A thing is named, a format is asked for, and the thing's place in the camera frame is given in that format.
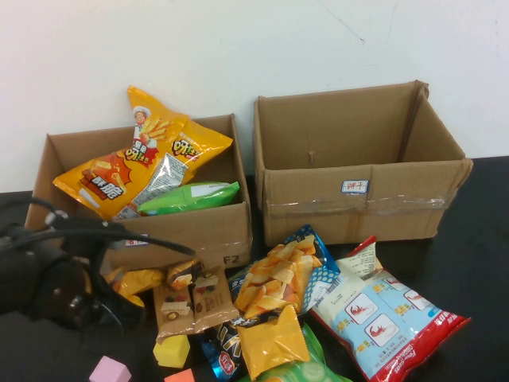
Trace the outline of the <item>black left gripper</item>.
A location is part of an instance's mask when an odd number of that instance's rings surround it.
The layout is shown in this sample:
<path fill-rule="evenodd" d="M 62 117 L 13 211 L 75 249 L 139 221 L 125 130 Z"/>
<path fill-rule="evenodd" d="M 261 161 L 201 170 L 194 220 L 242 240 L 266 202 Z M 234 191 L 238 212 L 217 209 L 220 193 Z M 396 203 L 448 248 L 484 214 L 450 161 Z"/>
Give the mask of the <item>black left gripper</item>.
<path fill-rule="evenodd" d="M 141 322 L 145 309 L 109 285 L 92 286 L 87 260 L 69 255 L 43 255 L 29 300 L 29 318 L 46 319 L 80 333 L 122 331 L 120 322 Z"/>

